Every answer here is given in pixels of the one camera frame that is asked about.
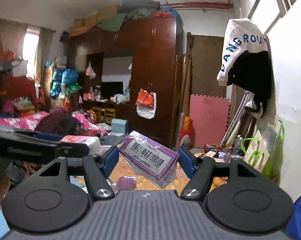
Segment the wooden door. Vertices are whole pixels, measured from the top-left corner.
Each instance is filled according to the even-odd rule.
[[[222,66],[223,37],[193,35],[192,94],[226,97],[216,80]]]

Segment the barcode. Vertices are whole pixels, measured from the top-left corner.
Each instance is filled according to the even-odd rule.
[[[148,161],[152,162],[154,165],[157,167],[160,167],[163,163],[164,160],[159,157],[158,155],[154,154],[153,152],[149,151],[146,149],[143,145],[139,144],[138,142],[134,143],[131,149],[135,152],[138,152],[144,158],[146,158]]]

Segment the plastic bottle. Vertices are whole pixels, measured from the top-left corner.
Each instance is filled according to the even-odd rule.
[[[239,140],[236,139],[236,143],[234,145],[234,155],[240,155],[241,154],[241,143],[242,143],[242,137],[239,138]]]
[[[239,134],[239,135],[237,136],[235,142],[234,142],[234,148],[235,148],[235,145],[236,145],[236,144],[238,143],[238,141],[240,140],[240,137],[241,137],[241,135]]]

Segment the window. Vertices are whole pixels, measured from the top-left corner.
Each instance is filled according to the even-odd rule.
[[[38,45],[39,31],[28,29],[24,39],[23,59],[27,60],[27,77],[34,78],[35,57]]]

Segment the black cloth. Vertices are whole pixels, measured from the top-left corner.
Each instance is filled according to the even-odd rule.
[[[60,135],[79,135],[77,127],[81,127],[80,121],[72,117],[65,109],[58,108],[40,120],[35,131]]]
[[[232,84],[254,93],[257,110],[252,111],[259,112],[262,103],[264,115],[272,88],[272,66],[268,52],[250,53],[246,50],[239,55],[228,72],[227,85]]]

